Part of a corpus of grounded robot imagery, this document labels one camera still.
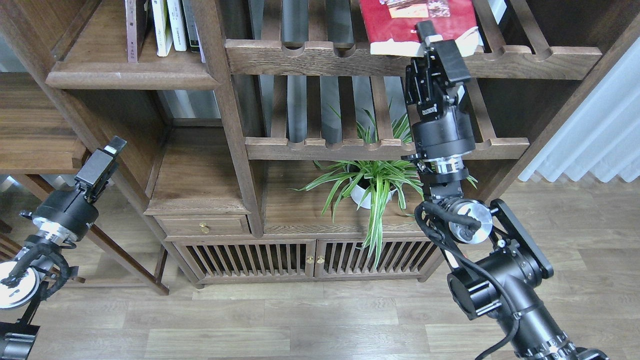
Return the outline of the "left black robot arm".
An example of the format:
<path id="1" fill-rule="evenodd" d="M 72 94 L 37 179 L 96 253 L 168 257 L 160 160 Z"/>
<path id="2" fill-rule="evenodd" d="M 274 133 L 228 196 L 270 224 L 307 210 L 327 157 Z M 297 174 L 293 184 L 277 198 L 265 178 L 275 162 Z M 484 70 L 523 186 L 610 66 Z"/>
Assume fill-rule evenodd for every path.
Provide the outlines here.
<path id="1" fill-rule="evenodd" d="M 41 301 L 77 275 L 77 267 L 68 264 L 62 250 L 74 249 L 94 225 L 99 215 L 94 203 L 117 170 L 116 160 L 126 145 L 125 139 L 113 137 L 81 167 L 73 188 L 55 190 L 34 212 L 20 213 L 38 231 L 27 237 L 12 260 L 0 265 L 1 308 L 27 307 L 18 321 L 1 324 L 3 360 L 28 358 L 39 332 L 39 326 L 31 321 Z"/>

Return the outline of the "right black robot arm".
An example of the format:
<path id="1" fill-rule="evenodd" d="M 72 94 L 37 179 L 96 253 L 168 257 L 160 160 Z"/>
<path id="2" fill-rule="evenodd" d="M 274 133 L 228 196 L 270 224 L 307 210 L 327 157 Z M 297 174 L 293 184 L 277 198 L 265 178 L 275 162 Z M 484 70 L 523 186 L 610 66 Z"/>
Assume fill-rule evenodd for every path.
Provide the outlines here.
<path id="1" fill-rule="evenodd" d="M 576 346 L 537 296 L 535 287 L 553 266 L 501 199 L 490 205 L 465 198 L 469 175 L 463 156 L 476 147 L 470 118 L 458 111 L 457 89 L 470 71 L 453 39 L 442 39 L 430 20 L 416 24 L 423 50 L 406 68 L 405 99 L 416 105 L 412 126 L 416 166 L 424 200 L 414 218 L 446 256 L 452 298 L 473 320 L 496 319 L 505 332 L 482 360 L 510 343 L 522 360 L 606 360 L 596 348 Z"/>

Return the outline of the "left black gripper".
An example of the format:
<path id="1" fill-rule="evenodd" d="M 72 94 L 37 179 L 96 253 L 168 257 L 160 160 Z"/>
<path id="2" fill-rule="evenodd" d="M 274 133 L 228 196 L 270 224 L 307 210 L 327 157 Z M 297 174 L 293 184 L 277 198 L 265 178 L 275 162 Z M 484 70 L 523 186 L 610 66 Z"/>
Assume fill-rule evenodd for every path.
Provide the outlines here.
<path id="1" fill-rule="evenodd" d="M 75 175 L 78 191 L 55 190 L 34 212 L 22 210 L 20 216 L 34 223 L 37 236 L 52 243 L 79 242 L 99 216 L 98 210 L 87 201 L 100 198 L 118 169 L 116 159 L 126 145 L 125 139 L 113 137 L 105 148 L 92 153 Z"/>

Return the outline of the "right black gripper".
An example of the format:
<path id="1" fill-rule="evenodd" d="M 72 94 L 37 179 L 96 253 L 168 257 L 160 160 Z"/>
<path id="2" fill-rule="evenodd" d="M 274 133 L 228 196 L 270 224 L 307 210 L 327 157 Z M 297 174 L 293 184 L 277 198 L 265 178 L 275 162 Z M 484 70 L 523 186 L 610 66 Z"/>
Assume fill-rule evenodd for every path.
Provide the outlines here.
<path id="1" fill-rule="evenodd" d="M 423 56 L 406 67 L 404 99 L 419 116 L 412 125 L 414 146 L 427 161 L 462 157 L 476 148 L 470 116 L 458 109 L 459 84 L 472 77 L 453 39 L 436 40 L 434 23 L 415 25 Z"/>

